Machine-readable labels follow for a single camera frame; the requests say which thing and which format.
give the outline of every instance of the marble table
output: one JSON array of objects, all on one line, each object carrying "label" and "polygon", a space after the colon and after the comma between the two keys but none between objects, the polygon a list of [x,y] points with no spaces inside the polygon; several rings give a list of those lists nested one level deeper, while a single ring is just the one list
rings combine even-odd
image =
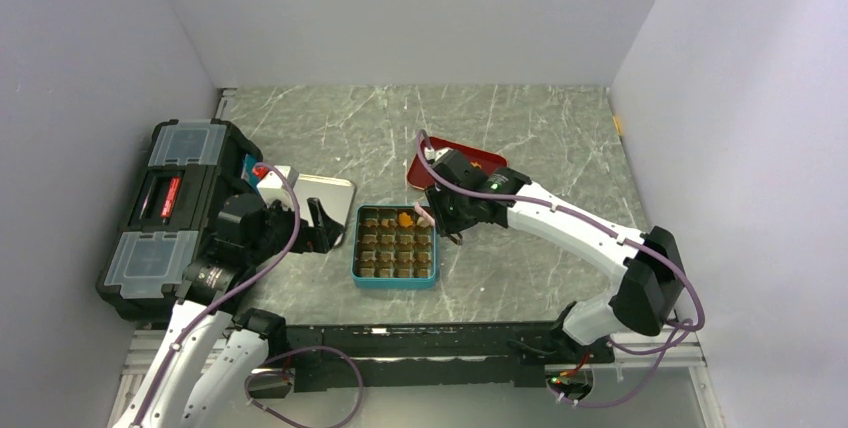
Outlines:
[{"label": "marble table", "polygon": [[[285,86],[239,89],[230,119],[275,164],[345,178],[364,203],[424,201],[406,185],[416,130],[504,155],[566,201],[646,229],[606,89],[599,86]],[[439,280],[425,291],[360,290],[352,236],[329,255],[292,255],[243,306],[291,324],[549,320],[606,279],[588,263],[514,230],[478,225],[439,243]]]}]

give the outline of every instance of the teal tray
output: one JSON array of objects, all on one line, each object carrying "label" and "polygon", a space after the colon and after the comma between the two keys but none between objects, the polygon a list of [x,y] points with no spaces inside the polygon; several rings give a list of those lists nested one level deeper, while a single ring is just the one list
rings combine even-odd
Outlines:
[{"label": "teal tray", "polygon": [[421,290],[436,284],[436,228],[403,228],[401,213],[418,220],[411,206],[362,205],[356,211],[350,272],[357,287]]}]

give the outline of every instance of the red tray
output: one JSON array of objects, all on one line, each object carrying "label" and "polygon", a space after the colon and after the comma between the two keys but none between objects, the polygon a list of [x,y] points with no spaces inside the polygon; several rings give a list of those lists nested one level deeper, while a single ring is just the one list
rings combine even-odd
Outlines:
[{"label": "red tray", "polygon": [[[468,158],[468,161],[477,165],[487,175],[491,175],[501,166],[509,165],[506,158],[501,155],[478,150],[477,148],[471,148],[470,146],[460,145],[459,143],[443,140],[435,136],[430,137],[430,143],[433,145],[434,150],[441,150],[442,148],[453,148],[459,150],[460,153]],[[424,148],[423,140],[421,141],[421,148]],[[412,157],[412,164],[409,166],[409,171],[406,173],[406,182],[409,183],[409,186],[419,190],[423,190],[435,184],[435,180],[433,180],[433,177],[427,173],[427,170],[425,170],[423,166],[421,166],[421,162],[418,161],[417,156]]]}]

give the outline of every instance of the toolbox lid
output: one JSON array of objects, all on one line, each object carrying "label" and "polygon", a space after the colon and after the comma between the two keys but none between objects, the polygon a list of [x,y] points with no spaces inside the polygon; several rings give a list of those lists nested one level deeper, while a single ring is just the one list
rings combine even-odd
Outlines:
[{"label": "toolbox lid", "polygon": [[147,166],[215,165],[227,127],[209,121],[180,121],[162,127]]},{"label": "toolbox lid", "polygon": [[121,235],[106,286],[121,286],[121,297],[163,298],[162,287],[179,284],[192,261],[198,232],[127,232]]}]

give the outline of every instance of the white wall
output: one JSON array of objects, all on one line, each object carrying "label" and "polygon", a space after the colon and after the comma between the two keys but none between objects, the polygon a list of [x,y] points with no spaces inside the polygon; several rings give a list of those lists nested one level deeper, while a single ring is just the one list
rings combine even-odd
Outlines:
[{"label": "white wall", "polygon": [[846,423],[846,26],[846,0],[657,0],[612,85],[731,427]]},{"label": "white wall", "polygon": [[609,84],[654,0],[171,0],[218,86]]},{"label": "white wall", "polygon": [[0,413],[104,426],[132,327],[94,290],[140,150],[215,90],[167,0],[0,0]]}]

